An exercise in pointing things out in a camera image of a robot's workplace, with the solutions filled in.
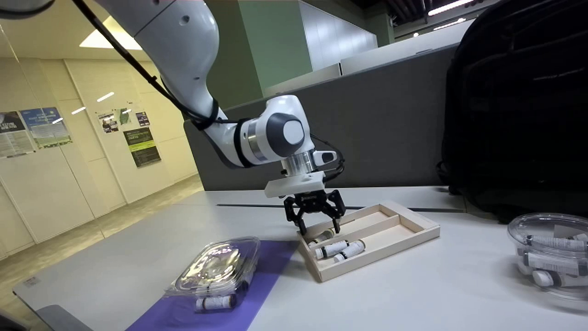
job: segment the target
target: clear plastic container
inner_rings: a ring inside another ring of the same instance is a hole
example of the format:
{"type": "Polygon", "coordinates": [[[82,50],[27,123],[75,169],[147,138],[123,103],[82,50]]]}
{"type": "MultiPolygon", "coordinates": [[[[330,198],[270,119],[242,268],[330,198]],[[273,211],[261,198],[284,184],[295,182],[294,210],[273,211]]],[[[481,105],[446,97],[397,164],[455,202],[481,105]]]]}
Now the clear plastic container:
{"type": "Polygon", "coordinates": [[[172,281],[174,294],[194,296],[196,311],[235,307],[255,272],[259,239],[239,237],[207,244],[172,281]]]}
{"type": "Polygon", "coordinates": [[[529,213],[507,228],[520,274],[555,303],[588,309],[588,219],[566,213],[529,213]]]}

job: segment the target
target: black bag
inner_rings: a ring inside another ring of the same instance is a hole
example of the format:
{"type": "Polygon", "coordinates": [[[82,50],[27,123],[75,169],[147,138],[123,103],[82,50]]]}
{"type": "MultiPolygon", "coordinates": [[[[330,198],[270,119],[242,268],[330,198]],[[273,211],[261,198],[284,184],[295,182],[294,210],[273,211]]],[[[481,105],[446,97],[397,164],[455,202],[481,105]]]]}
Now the black bag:
{"type": "Polygon", "coordinates": [[[588,213],[588,0],[503,0],[446,75],[441,178],[507,222],[588,213]]]}

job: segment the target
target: gray partition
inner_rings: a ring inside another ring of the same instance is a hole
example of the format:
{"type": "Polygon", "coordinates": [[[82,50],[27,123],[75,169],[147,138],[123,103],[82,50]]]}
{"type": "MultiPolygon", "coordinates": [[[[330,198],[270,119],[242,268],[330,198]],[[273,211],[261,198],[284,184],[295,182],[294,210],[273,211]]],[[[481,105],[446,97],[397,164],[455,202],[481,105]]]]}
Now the gray partition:
{"type": "MultiPolygon", "coordinates": [[[[439,184],[444,77],[455,48],[295,90],[312,134],[336,145],[345,173],[330,187],[439,184]]],[[[264,99],[227,110],[253,118],[264,99]]],[[[279,164],[229,169],[193,125],[185,125],[205,189],[261,189],[279,176],[279,164]]]]}

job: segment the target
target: wooden block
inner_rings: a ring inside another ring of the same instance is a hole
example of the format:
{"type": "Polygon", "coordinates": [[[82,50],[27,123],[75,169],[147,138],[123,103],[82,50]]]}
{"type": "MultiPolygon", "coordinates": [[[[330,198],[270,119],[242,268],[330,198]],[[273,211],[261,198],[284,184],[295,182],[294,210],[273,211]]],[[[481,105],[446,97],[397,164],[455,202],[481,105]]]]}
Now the wooden block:
{"type": "Polygon", "coordinates": [[[308,272],[319,283],[431,241],[441,233],[437,222],[397,202],[374,204],[347,213],[340,219],[340,233],[330,230],[330,222],[310,226],[299,244],[299,254],[308,272]],[[365,250],[338,263],[332,257],[316,259],[314,248],[345,239],[362,239],[365,250]]]}

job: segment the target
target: table surface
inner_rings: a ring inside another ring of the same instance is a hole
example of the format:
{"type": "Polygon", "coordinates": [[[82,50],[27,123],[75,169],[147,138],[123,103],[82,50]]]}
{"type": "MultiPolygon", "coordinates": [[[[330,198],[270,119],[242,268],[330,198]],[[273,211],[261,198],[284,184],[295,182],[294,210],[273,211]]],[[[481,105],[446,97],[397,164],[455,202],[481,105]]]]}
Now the table surface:
{"type": "MultiPolygon", "coordinates": [[[[586,311],[540,292],[514,268],[503,224],[441,187],[340,189],[349,206],[400,202],[439,222],[441,237],[327,283],[295,254],[250,329],[588,329],[586,311]]],[[[125,329],[209,243],[295,241],[279,200],[262,191],[202,191],[18,285],[55,329],[125,329]]],[[[306,222],[329,221],[308,215],[306,222]]]]}

